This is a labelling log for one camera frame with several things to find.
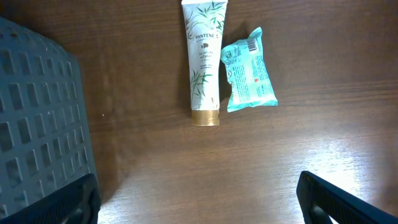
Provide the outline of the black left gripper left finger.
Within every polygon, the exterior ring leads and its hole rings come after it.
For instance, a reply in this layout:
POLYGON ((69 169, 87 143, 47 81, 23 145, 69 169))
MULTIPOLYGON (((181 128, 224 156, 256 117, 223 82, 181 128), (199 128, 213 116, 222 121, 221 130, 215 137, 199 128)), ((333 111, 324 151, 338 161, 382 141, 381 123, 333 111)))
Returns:
POLYGON ((96 176, 86 174, 6 217, 1 223, 97 224, 100 206, 101 197, 96 176))

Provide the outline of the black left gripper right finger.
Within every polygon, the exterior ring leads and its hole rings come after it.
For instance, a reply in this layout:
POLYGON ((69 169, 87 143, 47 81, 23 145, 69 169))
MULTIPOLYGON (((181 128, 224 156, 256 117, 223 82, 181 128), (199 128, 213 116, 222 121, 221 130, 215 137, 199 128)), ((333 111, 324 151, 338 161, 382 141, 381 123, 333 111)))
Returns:
POLYGON ((306 224, 397 223, 397 217, 349 194, 319 176, 303 171, 296 189, 306 224))

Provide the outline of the teal wet wipes pack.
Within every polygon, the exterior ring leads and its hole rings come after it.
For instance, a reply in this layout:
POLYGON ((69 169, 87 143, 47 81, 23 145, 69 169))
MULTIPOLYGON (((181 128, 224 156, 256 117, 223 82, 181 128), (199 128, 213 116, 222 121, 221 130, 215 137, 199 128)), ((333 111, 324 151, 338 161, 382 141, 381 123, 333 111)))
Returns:
POLYGON ((227 112, 279 104, 264 61, 261 27, 254 29, 247 39, 222 48, 221 61, 231 85, 227 112))

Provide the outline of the white tube gold cap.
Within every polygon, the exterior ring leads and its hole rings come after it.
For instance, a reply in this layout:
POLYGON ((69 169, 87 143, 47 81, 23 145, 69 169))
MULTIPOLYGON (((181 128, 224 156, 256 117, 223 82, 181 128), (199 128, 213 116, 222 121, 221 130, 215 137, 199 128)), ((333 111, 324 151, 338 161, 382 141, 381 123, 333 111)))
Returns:
POLYGON ((182 0, 193 124, 220 124, 219 69, 228 0, 182 0))

